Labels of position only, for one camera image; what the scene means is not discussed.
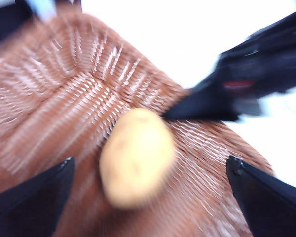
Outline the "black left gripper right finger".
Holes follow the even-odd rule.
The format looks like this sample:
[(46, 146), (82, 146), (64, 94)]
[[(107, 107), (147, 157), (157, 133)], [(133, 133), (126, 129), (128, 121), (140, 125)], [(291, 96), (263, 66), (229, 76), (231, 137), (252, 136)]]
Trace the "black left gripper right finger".
[(255, 237), (296, 237), (296, 187), (230, 155), (226, 174)]

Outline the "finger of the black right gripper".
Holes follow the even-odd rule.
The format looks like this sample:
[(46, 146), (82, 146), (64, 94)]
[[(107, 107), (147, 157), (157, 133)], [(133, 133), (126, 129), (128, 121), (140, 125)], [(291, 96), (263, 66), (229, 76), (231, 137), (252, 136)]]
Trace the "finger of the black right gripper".
[(237, 121), (232, 99), (215, 74), (210, 74), (190, 90), (190, 94), (163, 113), (166, 120)]

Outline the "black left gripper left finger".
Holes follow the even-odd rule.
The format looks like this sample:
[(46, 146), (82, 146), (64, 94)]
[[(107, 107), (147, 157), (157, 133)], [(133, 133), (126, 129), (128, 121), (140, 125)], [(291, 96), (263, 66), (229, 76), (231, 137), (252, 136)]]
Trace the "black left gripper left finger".
[(50, 237), (70, 195), (75, 159), (0, 193), (0, 237)]

